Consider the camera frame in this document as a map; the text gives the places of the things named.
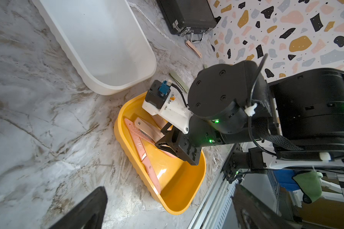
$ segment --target blue connector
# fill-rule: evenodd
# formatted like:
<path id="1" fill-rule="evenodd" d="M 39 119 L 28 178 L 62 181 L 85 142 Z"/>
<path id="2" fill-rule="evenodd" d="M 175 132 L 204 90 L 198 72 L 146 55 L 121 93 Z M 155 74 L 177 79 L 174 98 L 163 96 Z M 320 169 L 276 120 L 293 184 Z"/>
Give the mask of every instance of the blue connector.
<path id="1" fill-rule="evenodd" d="M 158 91 L 161 93 L 161 96 L 168 94 L 169 89 L 171 88 L 171 83 L 166 80 L 163 81 L 162 85 L 159 87 Z"/>

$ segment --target patterned wall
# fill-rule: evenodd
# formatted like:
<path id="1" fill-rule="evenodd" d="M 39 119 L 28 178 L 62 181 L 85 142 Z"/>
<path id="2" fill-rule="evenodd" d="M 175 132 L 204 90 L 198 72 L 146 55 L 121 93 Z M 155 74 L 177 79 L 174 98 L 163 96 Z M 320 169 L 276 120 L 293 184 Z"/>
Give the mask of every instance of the patterned wall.
<path id="1" fill-rule="evenodd" d="M 268 82 L 331 67 L 344 70 L 344 0 L 208 0 L 209 39 L 220 63 L 261 61 Z"/>

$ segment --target beige knife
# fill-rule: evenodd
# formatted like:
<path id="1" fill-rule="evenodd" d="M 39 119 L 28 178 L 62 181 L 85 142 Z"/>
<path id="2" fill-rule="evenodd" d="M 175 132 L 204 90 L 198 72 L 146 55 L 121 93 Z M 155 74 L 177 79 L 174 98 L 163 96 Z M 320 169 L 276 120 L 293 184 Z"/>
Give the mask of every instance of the beige knife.
<path id="1" fill-rule="evenodd" d="M 135 119 L 134 126 L 146 133 L 154 142 L 158 142 L 164 137 L 164 134 L 158 128 L 148 122 L 145 122 L 139 117 Z"/>
<path id="2" fill-rule="evenodd" d="M 160 129 L 163 129 L 163 127 L 168 123 L 167 120 L 165 120 L 159 115 L 153 115 L 152 118 L 156 122 L 156 124 L 159 126 Z"/>
<path id="3" fill-rule="evenodd" d="M 202 58 L 202 53 L 189 40 L 186 41 L 186 45 L 199 57 Z"/>

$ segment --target suitcase handle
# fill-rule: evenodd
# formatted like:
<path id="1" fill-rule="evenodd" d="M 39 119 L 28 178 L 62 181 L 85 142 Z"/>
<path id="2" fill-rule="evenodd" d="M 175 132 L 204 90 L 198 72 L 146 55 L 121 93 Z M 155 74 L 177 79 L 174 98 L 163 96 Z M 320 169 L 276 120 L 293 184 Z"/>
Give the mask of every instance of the suitcase handle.
<path id="1" fill-rule="evenodd" d="M 202 32 L 202 34 L 201 34 L 201 39 L 200 39 L 200 40 L 193 40 L 193 35 L 194 35 L 194 32 L 191 31 L 191 33 L 190 33 L 190 39 L 189 39 L 190 42 L 193 43 L 193 44 L 195 44 L 195 43 L 200 43 L 200 42 L 202 42 L 202 40 L 204 39 L 205 32 Z"/>

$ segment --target pink knife handle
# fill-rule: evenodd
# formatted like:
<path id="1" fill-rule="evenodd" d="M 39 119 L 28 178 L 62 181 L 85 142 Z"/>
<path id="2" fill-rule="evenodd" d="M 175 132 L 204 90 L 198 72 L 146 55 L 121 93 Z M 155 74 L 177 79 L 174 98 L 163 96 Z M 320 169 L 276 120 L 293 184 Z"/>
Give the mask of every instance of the pink knife handle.
<path id="1" fill-rule="evenodd" d="M 132 138 L 132 140 L 134 142 L 134 146 L 135 146 L 136 151 L 137 151 L 137 153 L 139 155 L 140 161 L 142 161 L 147 156 L 147 152 L 145 152 L 145 148 L 144 148 L 144 145 L 142 143 L 142 140 L 134 132 L 130 131 L 130 135 L 131 135 L 131 138 Z"/>
<path id="2" fill-rule="evenodd" d="M 129 129 L 131 137 L 133 138 L 135 147 L 136 147 L 136 143 L 135 143 L 135 140 L 134 140 L 134 135 L 137 135 L 140 138 L 142 138 L 143 140 L 146 140 L 150 144 L 154 145 L 154 142 L 152 142 L 147 136 L 145 136 L 145 134 L 143 134 L 138 128 L 136 128 L 136 126 L 134 125 L 133 122 L 131 122 L 128 118 L 125 118 L 124 121 L 125 121 L 125 124 L 126 124 L 127 128 Z M 173 155 L 173 154 L 171 154 L 171 153 L 169 153 L 167 151 L 164 151 L 164 150 L 161 150 L 161 151 L 163 153 L 167 154 L 168 156 L 170 156 L 171 158 L 177 158 L 175 155 Z M 139 151 L 138 151 L 138 154 L 140 156 L 140 160 L 142 160 L 144 153 L 140 154 Z"/>
<path id="3" fill-rule="evenodd" d="M 158 177 L 156 175 L 156 172 L 153 169 L 153 166 L 151 165 L 151 162 L 150 162 L 148 156 L 146 156 L 142 160 L 142 163 L 145 166 L 145 169 L 147 170 L 147 174 L 148 174 L 149 178 L 151 179 L 151 182 L 154 184 L 157 192 L 160 194 L 161 193 L 161 185 L 158 181 Z"/>

